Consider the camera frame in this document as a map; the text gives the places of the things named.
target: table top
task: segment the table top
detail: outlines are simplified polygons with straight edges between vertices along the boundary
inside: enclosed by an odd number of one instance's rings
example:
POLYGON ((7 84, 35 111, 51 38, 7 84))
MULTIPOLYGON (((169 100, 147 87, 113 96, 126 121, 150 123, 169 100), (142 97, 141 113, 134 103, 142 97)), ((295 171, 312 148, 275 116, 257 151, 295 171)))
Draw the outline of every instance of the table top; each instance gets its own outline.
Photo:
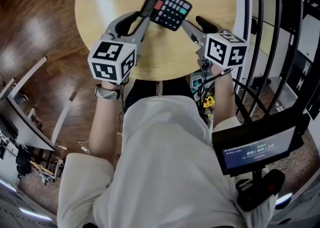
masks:
MULTIPOLYGON (((139 11, 145 0, 75 0, 75 19, 80 36, 88 49, 100 39, 111 21, 132 11, 139 11)), ((224 29, 233 29, 236 0, 186 0, 192 4, 187 20, 194 24, 202 16, 224 29)), ((153 22, 141 44, 141 58, 130 77, 163 81, 188 75, 199 69, 199 47, 180 27, 165 29, 153 22)))

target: desk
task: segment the desk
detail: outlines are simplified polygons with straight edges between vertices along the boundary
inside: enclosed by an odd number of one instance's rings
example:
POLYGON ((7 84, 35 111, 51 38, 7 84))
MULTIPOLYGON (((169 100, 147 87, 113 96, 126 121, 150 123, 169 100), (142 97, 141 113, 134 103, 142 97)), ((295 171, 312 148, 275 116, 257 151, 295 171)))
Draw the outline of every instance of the desk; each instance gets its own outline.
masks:
MULTIPOLYGON (((236 0, 187 0, 192 4, 187 19, 196 24, 203 16, 222 28, 233 29, 236 19, 236 0)), ((144 0, 75 0, 75 19, 82 40, 88 49, 100 39, 115 18, 140 10, 144 0)), ((138 65, 130 76, 135 79, 163 81, 188 75, 199 69, 196 51, 180 28, 170 31, 151 22, 142 43, 138 65)))
POLYGON ((18 133, 18 144, 54 151, 54 143, 30 121, 11 96, 0 101, 0 113, 18 133))

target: white t-shirt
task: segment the white t-shirt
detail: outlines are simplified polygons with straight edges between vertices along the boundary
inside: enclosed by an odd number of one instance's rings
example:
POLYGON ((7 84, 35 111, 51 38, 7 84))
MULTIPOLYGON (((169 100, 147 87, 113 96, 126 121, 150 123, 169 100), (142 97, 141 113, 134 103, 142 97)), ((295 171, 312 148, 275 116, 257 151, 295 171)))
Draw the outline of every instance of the white t-shirt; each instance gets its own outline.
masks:
MULTIPOLYGON (((236 117, 215 131, 239 126, 236 117)), ((59 228, 266 227, 275 199, 243 212, 235 179, 224 176, 195 102, 144 98, 124 116, 122 155, 106 160, 69 154, 59 192, 59 228)))

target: display screen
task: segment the display screen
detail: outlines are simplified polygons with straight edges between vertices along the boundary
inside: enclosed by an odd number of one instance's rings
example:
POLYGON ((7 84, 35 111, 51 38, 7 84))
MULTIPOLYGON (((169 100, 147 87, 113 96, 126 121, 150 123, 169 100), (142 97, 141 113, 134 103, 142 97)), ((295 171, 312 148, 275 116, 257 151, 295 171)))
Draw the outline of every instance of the display screen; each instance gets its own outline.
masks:
POLYGON ((289 149, 296 127, 238 147, 222 150, 227 169, 248 165, 282 154, 289 149))
POLYGON ((154 8, 154 5, 156 4, 157 0, 147 0, 146 6, 142 10, 142 17, 146 17, 150 14, 151 10, 154 8))

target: watch strap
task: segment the watch strap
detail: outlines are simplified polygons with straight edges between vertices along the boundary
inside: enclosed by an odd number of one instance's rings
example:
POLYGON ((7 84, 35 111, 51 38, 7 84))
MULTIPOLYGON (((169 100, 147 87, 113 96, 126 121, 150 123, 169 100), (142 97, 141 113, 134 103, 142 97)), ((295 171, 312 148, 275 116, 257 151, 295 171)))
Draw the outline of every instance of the watch strap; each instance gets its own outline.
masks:
POLYGON ((120 90, 119 89, 116 89, 116 90, 106 89, 106 88, 101 87, 101 84, 97 84, 95 87, 94 94, 98 98, 109 99, 109 100, 118 100, 120 97, 120 90))

